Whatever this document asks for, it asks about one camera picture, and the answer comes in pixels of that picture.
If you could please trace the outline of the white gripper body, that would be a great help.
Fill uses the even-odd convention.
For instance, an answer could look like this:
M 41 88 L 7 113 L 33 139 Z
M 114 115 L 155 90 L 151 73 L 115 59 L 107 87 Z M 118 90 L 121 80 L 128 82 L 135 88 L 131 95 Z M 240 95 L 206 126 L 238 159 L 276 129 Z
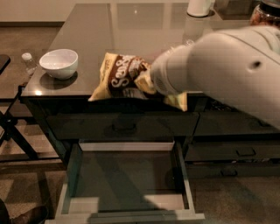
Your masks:
M 179 45 L 159 55 L 150 67 L 150 78 L 162 95 L 177 95 L 186 90 L 189 45 Z

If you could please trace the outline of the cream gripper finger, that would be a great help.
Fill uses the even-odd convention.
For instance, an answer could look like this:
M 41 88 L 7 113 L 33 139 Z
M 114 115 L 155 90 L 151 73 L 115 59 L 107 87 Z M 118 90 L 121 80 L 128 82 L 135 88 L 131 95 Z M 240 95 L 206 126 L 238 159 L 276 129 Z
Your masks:
M 149 70 L 142 71 L 134 80 L 134 82 L 139 90 L 150 95 L 154 95 L 156 93 L 156 89 L 154 88 L 153 82 L 151 81 Z

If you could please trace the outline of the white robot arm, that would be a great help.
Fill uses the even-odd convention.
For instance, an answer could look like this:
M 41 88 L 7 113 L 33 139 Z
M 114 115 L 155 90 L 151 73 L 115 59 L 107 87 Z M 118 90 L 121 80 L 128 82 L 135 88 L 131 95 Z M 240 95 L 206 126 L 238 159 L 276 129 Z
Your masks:
M 201 91 L 280 128 L 280 31 L 249 26 L 209 33 L 158 56 L 136 85 L 178 95 Z

